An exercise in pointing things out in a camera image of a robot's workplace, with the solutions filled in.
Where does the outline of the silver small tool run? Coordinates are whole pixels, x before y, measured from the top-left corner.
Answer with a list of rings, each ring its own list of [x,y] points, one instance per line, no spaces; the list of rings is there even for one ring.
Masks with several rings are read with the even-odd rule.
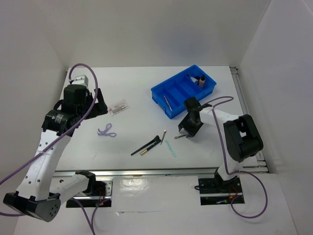
[[[167,130],[164,130],[164,131],[163,131],[162,138],[161,138],[160,145],[162,145],[162,143],[163,143],[163,141],[164,141],[164,138],[165,138],[166,133],[167,133]]]

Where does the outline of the purple eyelash curler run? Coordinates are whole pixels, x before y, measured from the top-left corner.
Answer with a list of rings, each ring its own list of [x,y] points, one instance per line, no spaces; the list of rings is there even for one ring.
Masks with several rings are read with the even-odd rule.
[[[97,130],[98,136],[106,136],[106,137],[112,137],[112,138],[116,137],[117,134],[115,132],[110,132],[111,128],[112,128],[112,124],[108,123],[104,130],[98,129]]]

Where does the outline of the green gold mascara pencil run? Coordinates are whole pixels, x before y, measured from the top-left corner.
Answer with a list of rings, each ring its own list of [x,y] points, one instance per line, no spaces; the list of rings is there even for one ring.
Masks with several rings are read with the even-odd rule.
[[[147,147],[145,150],[143,150],[140,155],[144,155],[146,152],[150,151],[152,148],[154,148],[155,146],[157,146],[159,143],[161,143],[161,140],[156,141],[155,143],[153,143],[151,146]]]

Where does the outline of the teal plastic applicator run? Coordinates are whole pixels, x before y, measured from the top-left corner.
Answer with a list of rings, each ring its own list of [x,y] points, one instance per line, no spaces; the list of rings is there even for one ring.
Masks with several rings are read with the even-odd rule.
[[[175,152],[173,151],[173,149],[172,149],[170,143],[169,143],[167,140],[165,140],[164,143],[167,145],[167,147],[168,147],[169,151],[171,152],[172,156],[173,156],[173,157],[176,157],[176,154],[175,154]]]

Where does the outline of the red lip gloss tube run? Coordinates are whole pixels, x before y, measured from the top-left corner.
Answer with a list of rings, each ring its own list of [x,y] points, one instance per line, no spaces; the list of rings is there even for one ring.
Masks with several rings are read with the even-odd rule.
[[[164,100],[165,100],[165,102],[166,102],[166,104],[167,104],[169,110],[172,112],[173,109],[172,109],[172,106],[171,106],[171,104],[170,104],[170,102],[169,102],[167,96],[164,95],[163,98],[164,98]]]

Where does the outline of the beige foundation bottle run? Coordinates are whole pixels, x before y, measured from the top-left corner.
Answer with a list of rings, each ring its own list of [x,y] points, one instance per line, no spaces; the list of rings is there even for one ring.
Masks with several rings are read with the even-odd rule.
[[[205,75],[203,74],[203,75],[201,76],[201,78],[199,79],[199,82],[198,82],[198,86],[199,86],[201,89],[204,88],[205,80],[206,80],[206,77],[205,77]]]

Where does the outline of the clear tube black cap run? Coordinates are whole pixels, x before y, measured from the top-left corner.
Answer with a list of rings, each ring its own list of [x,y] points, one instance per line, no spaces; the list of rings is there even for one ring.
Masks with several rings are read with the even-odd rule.
[[[187,77],[190,78],[192,80],[192,82],[195,83],[197,86],[199,85],[199,81],[201,79],[199,76],[193,77],[193,76],[187,74]]]

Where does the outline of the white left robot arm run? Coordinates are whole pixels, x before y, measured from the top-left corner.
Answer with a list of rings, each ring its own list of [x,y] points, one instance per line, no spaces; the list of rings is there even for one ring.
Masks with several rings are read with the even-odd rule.
[[[97,181],[95,174],[85,170],[75,172],[56,186],[52,186],[51,181],[62,153],[81,121],[107,112],[100,88],[92,95],[85,85],[65,87],[64,98],[45,116],[35,161],[16,191],[5,195],[3,203],[19,215],[50,222],[61,205],[73,196],[104,193],[105,183]]]

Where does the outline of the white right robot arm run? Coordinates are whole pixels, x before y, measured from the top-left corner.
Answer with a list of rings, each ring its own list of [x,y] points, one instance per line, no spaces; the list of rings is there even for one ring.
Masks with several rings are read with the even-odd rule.
[[[186,138],[193,138],[205,124],[217,129],[223,164],[214,172],[209,187],[219,192],[226,191],[235,181],[247,158],[255,156],[264,148],[252,116],[233,115],[217,109],[233,99],[231,96],[222,96],[213,99],[221,102],[201,105],[195,97],[188,98],[184,101],[187,115],[178,125],[179,132],[184,133]]]

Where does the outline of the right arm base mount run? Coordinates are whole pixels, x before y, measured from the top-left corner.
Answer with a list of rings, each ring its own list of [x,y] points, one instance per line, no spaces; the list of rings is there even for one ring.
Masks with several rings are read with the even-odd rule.
[[[244,195],[239,177],[228,182],[218,182],[214,178],[199,178],[194,189],[200,193],[200,202],[205,205],[244,204]]]

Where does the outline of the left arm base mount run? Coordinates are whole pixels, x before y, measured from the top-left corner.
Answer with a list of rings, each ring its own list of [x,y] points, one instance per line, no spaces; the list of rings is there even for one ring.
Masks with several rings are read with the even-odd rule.
[[[109,208],[112,206],[113,179],[99,178],[91,194],[80,192],[73,196],[84,208]]]

